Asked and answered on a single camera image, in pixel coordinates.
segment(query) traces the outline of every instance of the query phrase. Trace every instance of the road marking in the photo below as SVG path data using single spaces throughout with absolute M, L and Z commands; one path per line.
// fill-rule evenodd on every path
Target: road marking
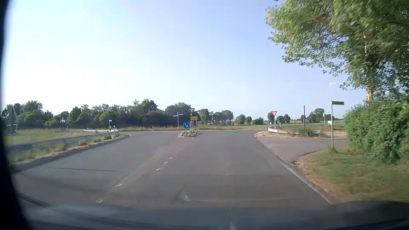
M 328 198 L 326 198 L 323 194 L 321 194 L 321 192 L 317 188 L 313 187 L 307 181 L 305 181 L 302 177 L 300 177 L 298 175 L 298 173 L 296 173 L 292 168 L 290 168 L 289 166 L 287 166 L 286 164 L 284 164 L 282 162 L 281 162 L 281 164 L 284 165 L 284 167 L 286 167 L 290 172 L 292 172 L 292 174 L 294 174 L 296 177 L 298 177 L 298 179 L 300 179 L 302 182 L 304 182 L 306 185 L 308 185 L 308 187 L 310 187 L 312 190 L 314 190 L 316 193 L 318 193 L 318 195 L 320 195 L 329 204 L 333 204 L 330 200 L 328 200 Z

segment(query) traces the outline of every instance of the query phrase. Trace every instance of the bush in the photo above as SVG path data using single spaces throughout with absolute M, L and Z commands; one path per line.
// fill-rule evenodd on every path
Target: bush
M 254 120 L 254 124 L 264 124 L 264 119 L 262 117 L 259 117 Z
M 409 98 L 359 104 L 345 115 L 349 144 L 377 160 L 409 159 Z

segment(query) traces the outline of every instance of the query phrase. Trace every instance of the metal guardrail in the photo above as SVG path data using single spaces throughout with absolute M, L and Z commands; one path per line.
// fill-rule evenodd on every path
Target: metal guardrail
M 41 147 L 54 145 L 54 144 L 61 144 L 61 143 L 68 143 L 68 142 L 73 142 L 77 140 L 86 140 L 90 138 L 104 137 L 104 136 L 108 136 L 112 134 L 119 135 L 119 131 L 106 132 L 106 133 L 95 133 L 95 134 L 88 134 L 88 135 L 69 137 L 69 138 L 56 138 L 56 139 L 51 139 L 51 140 L 30 142 L 30 143 L 24 143 L 24 144 L 14 144 L 14 145 L 7 146 L 6 149 L 8 150 L 9 153 L 16 153 L 16 152 L 41 148 Z
M 272 128 L 268 128 L 268 131 L 272 133 L 283 133 L 283 134 L 291 134 L 291 135 L 300 134 L 300 132 L 297 132 L 297 131 L 286 131 L 286 130 L 279 130 L 279 129 L 272 129 Z M 312 132 L 318 134 L 321 132 L 321 130 L 313 130 Z

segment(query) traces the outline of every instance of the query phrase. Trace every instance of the field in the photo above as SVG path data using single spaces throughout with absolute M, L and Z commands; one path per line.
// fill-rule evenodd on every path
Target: field
M 17 134 L 4 135 L 3 138 L 6 145 L 11 145 L 80 135 L 86 135 L 86 133 L 72 131 L 62 132 L 60 130 L 30 129 L 18 130 Z
M 341 202 L 409 201 L 409 162 L 387 165 L 348 148 L 310 153 L 299 162 L 307 178 Z
M 42 141 L 42 140 L 50 140 L 50 139 L 56 139 L 56 138 L 65 138 L 65 137 L 74 137 L 74 136 L 80 136 L 80 135 L 88 135 L 91 133 L 83 133 L 83 132 L 75 132 L 75 131 L 68 131 L 68 132 L 62 132 L 59 130 L 44 130 L 44 129 L 32 129 L 32 130 L 19 130 L 17 134 L 15 135 L 5 135 L 4 142 L 5 145 L 12 145 L 12 144 L 22 144 L 22 143 L 29 143 L 29 142 L 37 142 L 37 141 Z M 80 141 L 74 141 L 74 142 L 68 142 L 65 144 L 55 144 L 55 145 L 50 145 L 46 147 L 41 147 L 38 149 L 32 149 L 31 151 L 22 151 L 22 152 L 17 152 L 14 154 L 8 154 L 8 159 L 11 163 L 13 162 L 21 162 L 24 160 L 28 159 L 33 159 L 33 158 L 38 158 L 41 156 L 44 156 L 49 153 L 55 153 L 55 152 L 60 152 L 65 149 L 69 149 L 72 147 L 77 147 L 77 146 L 84 146 L 89 143 L 94 143 L 94 142 L 100 142 L 102 140 L 107 140 L 111 139 L 112 136 L 107 136 L 107 137 L 101 137 L 101 138 L 91 138 L 85 140 L 80 140 Z

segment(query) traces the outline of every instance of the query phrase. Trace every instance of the blue circular sign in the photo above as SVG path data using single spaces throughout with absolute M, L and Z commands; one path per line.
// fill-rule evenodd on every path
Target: blue circular sign
M 190 123 L 189 123 L 189 122 L 183 123 L 183 128 L 188 129 L 189 127 L 190 127 Z

